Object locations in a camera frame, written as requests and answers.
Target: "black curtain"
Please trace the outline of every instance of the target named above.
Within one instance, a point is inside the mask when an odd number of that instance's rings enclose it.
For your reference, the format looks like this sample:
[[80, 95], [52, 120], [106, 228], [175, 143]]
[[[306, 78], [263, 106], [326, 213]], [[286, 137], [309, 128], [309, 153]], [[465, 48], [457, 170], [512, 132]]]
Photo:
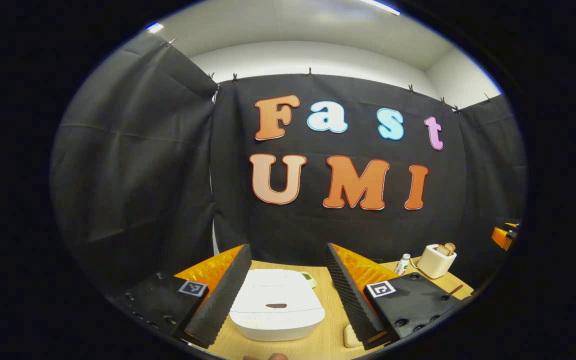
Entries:
[[467, 239], [467, 246], [457, 249], [461, 259], [455, 260], [450, 272], [478, 287], [508, 254], [491, 239], [494, 227], [518, 223], [523, 216], [526, 153], [517, 119], [505, 95], [460, 112], [455, 116], [466, 152], [468, 191], [459, 237]]
[[66, 110], [51, 158], [53, 207], [62, 239], [106, 294], [212, 256], [216, 90], [144, 32], [101, 63]]
[[[269, 75], [221, 82], [213, 112], [210, 171], [215, 196], [215, 235], [220, 249], [249, 242], [254, 260], [295, 265], [324, 265], [325, 244], [333, 242], [378, 262], [399, 260], [402, 254], [421, 255], [426, 245], [457, 239], [468, 189], [466, 150], [457, 121], [448, 105], [408, 89], [370, 80], [332, 75]], [[285, 134], [258, 141], [256, 102], [295, 95], [292, 120], [279, 125]], [[333, 101], [345, 111], [347, 130], [315, 131], [307, 125], [311, 105]], [[380, 136], [377, 111], [386, 108], [403, 116], [404, 136], [398, 141]], [[441, 125], [441, 151], [432, 148], [425, 120]], [[270, 187], [286, 187], [285, 155], [302, 155], [299, 193], [285, 205], [266, 203], [252, 190], [250, 155], [274, 155]], [[382, 210], [365, 210], [348, 202], [326, 208], [331, 168], [328, 157], [349, 157], [361, 176], [371, 160], [385, 160]], [[404, 207], [410, 194], [414, 165], [429, 173], [423, 187], [423, 208]]]

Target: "bread slice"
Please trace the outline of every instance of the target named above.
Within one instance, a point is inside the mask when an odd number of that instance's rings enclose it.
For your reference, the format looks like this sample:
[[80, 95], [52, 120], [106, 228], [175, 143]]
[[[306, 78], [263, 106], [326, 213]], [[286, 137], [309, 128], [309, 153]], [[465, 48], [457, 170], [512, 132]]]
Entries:
[[440, 253], [441, 255], [445, 255], [445, 256], [450, 256], [451, 250], [449, 248], [447, 248], [446, 246], [443, 246], [442, 244], [439, 244], [439, 246], [437, 246], [437, 253]]

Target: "white bottle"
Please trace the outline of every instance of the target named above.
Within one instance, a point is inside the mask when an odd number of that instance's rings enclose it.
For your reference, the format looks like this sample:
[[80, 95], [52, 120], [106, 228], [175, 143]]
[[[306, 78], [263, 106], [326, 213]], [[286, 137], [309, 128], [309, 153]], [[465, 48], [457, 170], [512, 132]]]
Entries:
[[399, 260], [399, 264], [397, 264], [397, 267], [395, 268], [395, 273], [398, 276], [402, 276], [406, 272], [409, 262], [410, 262], [410, 254], [404, 253], [404, 255], [401, 257], [401, 260]]

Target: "ceiling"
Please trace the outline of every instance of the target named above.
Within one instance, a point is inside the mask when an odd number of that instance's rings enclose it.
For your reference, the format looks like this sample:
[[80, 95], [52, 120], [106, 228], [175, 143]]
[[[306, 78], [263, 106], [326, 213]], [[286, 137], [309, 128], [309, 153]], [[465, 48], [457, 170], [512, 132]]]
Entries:
[[159, 21], [186, 57], [265, 41], [314, 41], [428, 70], [454, 46], [420, 23], [358, 0], [204, 0]]

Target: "orange letter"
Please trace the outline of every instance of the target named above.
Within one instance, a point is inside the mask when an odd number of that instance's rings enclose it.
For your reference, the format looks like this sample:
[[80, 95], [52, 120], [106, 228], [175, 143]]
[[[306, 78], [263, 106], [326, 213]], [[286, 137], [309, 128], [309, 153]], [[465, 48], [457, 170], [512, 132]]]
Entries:
[[348, 205], [354, 208], [364, 192], [366, 196], [359, 204], [364, 210], [381, 210], [386, 207], [384, 202], [384, 181], [386, 171], [391, 168], [384, 160], [372, 160], [363, 171], [361, 177], [357, 175], [352, 160], [347, 156], [330, 156], [327, 163], [332, 168], [330, 194], [324, 200], [324, 207], [339, 209], [345, 202], [341, 198], [342, 189]]
[[428, 175], [428, 168], [421, 165], [410, 166], [410, 174], [412, 174], [412, 184], [410, 184], [410, 195], [404, 204], [404, 208], [408, 210], [419, 210], [423, 207], [424, 202], [421, 196], [424, 193], [424, 180]]
[[254, 134], [255, 139], [267, 141], [284, 136], [286, 130], [280, 129], [277, 121], [281, 120], [283, 125], [290, 124], [290, 107], [285, 105], [297, 108], [299, 107], [299, 98], [295, 95], [290, 95], [268, 98], [267, 100], [259, 100], [254, 103], [254, 107], [259, 108], [259, 131]]
[[302, 165], [306, 158], [301, 155], [286, 155], [281, 160], [286, 166], [286, 189], [282, 192], [270, 189], [270, 166], [275, 163], [275, 157], [267, 153], [250, 155], [252, 163], [252, 191], [254, 194], [270, 204], [284, 205], [297, 198], [299, 182], [302, 175]]

